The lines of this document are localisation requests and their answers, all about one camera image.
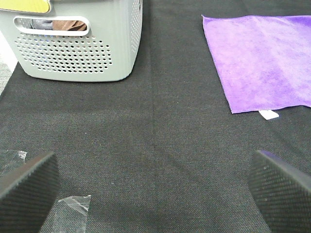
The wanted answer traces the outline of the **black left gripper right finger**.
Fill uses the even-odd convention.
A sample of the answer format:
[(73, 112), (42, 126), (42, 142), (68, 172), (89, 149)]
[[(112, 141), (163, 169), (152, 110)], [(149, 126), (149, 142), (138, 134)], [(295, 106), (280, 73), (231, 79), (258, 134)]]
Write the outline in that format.
[(311, 177), (272, 153), (252, 156), (248, 187), (274, 233), (311, 231)]

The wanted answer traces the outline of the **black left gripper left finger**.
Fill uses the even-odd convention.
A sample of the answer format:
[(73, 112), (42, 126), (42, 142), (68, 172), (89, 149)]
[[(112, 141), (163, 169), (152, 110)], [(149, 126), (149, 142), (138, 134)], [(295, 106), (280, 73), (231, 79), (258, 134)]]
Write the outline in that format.
[(0, 180), (0, 231), (38, 233), (59, 190), (57, 157), (47, 152)]

